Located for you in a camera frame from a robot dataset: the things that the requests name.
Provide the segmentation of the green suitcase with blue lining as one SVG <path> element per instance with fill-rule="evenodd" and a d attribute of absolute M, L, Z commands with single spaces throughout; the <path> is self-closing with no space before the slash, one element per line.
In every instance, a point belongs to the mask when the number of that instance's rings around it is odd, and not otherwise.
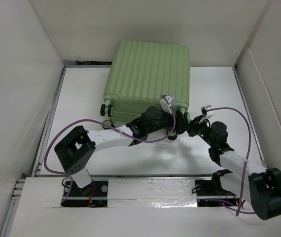
<path fill-rule="evenodd" d="M 107 78 L 101 116 L 111 124 L 130 123 L 149 107 L 160 106 L 161 95 L 173 95 L 173 112 L 188 112 L 190 50 L 185 45 L 122 40 Z"/>

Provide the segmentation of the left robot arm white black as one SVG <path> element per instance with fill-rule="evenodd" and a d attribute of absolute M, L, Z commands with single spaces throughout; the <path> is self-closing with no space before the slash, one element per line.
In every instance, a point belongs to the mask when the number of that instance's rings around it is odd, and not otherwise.
<path fill-rule="evenodd" d="M 147 141 L 149 134 L 159 130 L 182 134 L 189 127 L 188 112 L 167 113 L 158 107 L 149 107 L 140 117 L 118 128 L 88 131 L 82 125 L 76 126 L 55 146 L 54 151 L 64 172 L 73 179 L 70 190 L 87 196 L 95 186 L 86 168 L 93 153 L 138 145 Z"/>

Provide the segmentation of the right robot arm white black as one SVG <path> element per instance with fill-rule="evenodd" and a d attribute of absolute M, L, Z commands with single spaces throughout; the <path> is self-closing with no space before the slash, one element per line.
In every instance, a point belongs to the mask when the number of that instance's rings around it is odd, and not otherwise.
<path fill-rule="evenodd" d="M 227 143 L 227 126 L 219 121 L 207 124 L 203 116 L 190 122 L 188 135 L 199 136 L 209 145 L 209 156 L 222 167 L 211 190 L 216 194 L 230 191 L 248 202 L 262 220 L 281 215 L 281 170 L 267 169 L 239 155 Z"/>

